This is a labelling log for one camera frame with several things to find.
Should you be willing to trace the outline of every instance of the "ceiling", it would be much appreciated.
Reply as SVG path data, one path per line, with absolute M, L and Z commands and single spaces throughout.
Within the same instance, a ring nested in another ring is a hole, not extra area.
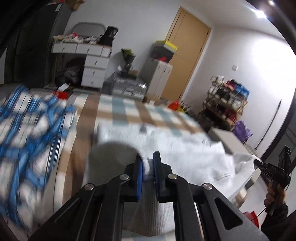
M 189 0 L 189 2 L 214 26 L 247 28 L 284 39 L 268 19 L 258 18 L 251 11 L 254 7 L 245 0 Z

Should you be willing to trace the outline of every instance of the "purple bag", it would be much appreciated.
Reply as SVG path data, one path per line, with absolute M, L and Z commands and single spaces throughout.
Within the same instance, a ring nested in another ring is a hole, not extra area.
M 242 143 L 245 143 L 253 135 L 242 120 L 237 121 L 232 132 Z

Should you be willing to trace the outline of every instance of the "metal screw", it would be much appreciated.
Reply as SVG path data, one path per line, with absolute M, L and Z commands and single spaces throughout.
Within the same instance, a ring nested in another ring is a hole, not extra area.
M 168 175 L 168 178 L 171 179 L 171 180 L 176 180 L 177 177 L 178 177 L 178 176 L 177 176 L 176 174 L 173 174 L 173 173 L 170 173 L 170 174 Z
M 127 175 L 127 174 L 121 174 L 119 178 L 124 181 L 124 180 L 129 179 L 129 175 Z
M 93 190 L 93 188 L 94 188 L 94 185 L 93 184 L 91 184 L 91 183 L 88 183 L 88 184 L 86 184 L 85 186 L 84 186 L 84 189 L 85 190 Z
M 212 190 L 213 185 L 210 184 L 210 183 L 205 183 L 205 184 L 203 185 L 203 188 L 206 189 L 206 190 Z

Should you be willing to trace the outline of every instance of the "black sleeve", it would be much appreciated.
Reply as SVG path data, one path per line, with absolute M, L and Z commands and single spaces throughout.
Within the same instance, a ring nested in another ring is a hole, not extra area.
M 283 204 L 281 207 L 274 210 L 273 216 L 267 214 L 262 226 L 262 232 L 269 238 L 270 241 L 277 241 L 285 232 L 287 225 L 285 220 L 288 215 L 288 206 Z

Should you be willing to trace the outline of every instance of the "hand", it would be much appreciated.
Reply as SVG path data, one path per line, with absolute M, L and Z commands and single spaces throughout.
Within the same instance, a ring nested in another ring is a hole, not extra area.
M 268 188 L 267 188 L 266 199 L 264 200 L 265 207 L 267 207 L 272 202 L 274 202 L 275 191 L 272 190 L 271 187 L 272 187 L 272 183 L 269 183 Z M 279 184 L 278 184 L 278 195 L 280 195 L 278 205 L 282 206 L 285 203 L 286 192 Z

